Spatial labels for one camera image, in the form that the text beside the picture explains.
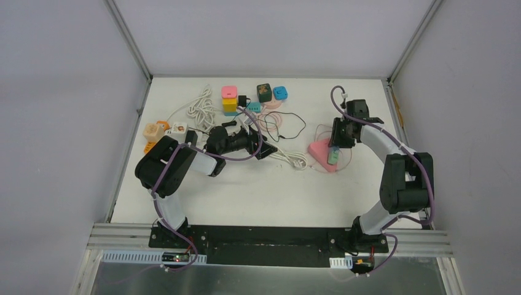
black mounting plate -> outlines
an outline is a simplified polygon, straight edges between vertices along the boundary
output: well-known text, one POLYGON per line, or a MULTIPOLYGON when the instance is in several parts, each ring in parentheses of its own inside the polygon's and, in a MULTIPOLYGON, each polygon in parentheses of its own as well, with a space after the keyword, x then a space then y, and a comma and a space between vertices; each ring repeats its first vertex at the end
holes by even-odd
MULTIPOLYGON (((244 266, 329 267, 329 258, 342 258, 337 246, 347 239, 346 228, 182 226, 206 263, 244 266)), ((188 248, 162 226, 153 227, 151 248, 188 248)), ((388 253, 387 243, 375 245, 375 253, 388 253)))

pink block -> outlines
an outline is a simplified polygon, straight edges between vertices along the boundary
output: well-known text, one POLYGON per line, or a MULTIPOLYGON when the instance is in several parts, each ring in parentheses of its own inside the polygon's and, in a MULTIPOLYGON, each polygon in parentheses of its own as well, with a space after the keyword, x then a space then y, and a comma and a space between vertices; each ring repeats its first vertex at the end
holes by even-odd
POLYGON ((311 143, 308 147, 308 152, 310 155, 315 158, 317 162, 326 169, 327 172, 332 173, 337 171, 337 164, 335 165, 329 165, 327 163, 327 157, 329 156, 329 138, 326 138, 325 140, 319 140, 315 141, 314 143, 311 143))
POLYGON ((223 86, 221 88, 222 99, 237 98, 237 86, 223 86))

white wall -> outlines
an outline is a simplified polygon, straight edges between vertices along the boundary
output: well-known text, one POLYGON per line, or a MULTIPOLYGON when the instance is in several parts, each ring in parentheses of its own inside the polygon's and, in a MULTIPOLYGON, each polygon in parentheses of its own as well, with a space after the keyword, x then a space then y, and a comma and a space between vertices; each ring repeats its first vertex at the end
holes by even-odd
POLYGON ((521 1, 445 1, 395 90, 467 293, 519 294, 521 1))
POLYGON ((67 294, 146 81, 98 1, 0 4, 0 294, 67 294))
POLYGON ((431 0, 116 2, 152 74, 388 77, 431 0))

green object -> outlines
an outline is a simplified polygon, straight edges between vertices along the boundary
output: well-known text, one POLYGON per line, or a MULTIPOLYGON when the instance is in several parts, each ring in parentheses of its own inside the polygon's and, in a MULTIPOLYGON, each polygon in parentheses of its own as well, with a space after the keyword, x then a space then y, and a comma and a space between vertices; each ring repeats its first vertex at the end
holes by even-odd
POLYGON ((267 103, 272 100, 272 88, 270 84, 261 84, 257 85, 257 96, 259 97, 259 102, 267 103))
POLYGON ((337 146, 330 147, 327 155, 327 163, 329 165, 335 165, 339 161, 339 153, 340 149, 337 146))

white table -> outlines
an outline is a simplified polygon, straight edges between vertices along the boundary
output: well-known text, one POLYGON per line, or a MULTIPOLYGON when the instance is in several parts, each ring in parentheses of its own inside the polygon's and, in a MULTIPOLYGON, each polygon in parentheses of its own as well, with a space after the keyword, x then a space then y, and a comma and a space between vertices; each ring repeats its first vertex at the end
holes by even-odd
MULTIPOLYGON (((144 126, 165 120, 180 105, 197 97, 209 84, 213 88, 214 105, 222 108, 221 87, 236 85, 240 95, 257 101, 256 85, 270 83, 273 87, 285 86, 289 97, 277 109, 294 112, 302 117, 306 129, 294 140, 281 140, 285 150, 306 151, 313 141, 318 124, 332 125, 340 114, 334 109, 329 92, 342 85, 349 99, 365 99, 370 114, 381 118, 394 133, 389 106, 380 80, 346 79, 263 79, 263 78, 154 78, 139 124, 138 134, 131 150, 121 190, 117 198, 112 222, 152 223, 157 215, 152 198, 139 180, 134 169, 143 157, 146 144, 141 135, 144 126)), ((216 116, 218 123, 231 117, 216 116)), ((192 124, 185 110, 178 112, 172 121, 192 124)), ((302 123, 291 115, 284 116, 280 133, 294 136, 302 123)), ((227 154, 244 157, 245 151, 227 154)), ((178 189, 181 203, 191 224, 221 226, 297 226, 297 227, 348 227, 354 218, 368 211, 378 200, 383 164, 365 145, 353 148, 349 166, 334 174, 307 169, 296 171, 289 164, 266 158, 245 162, 227 161, 226 167, 215 178, 189 171, 178 189)), ((393 228, 419 228, 403 220, 393 228)))

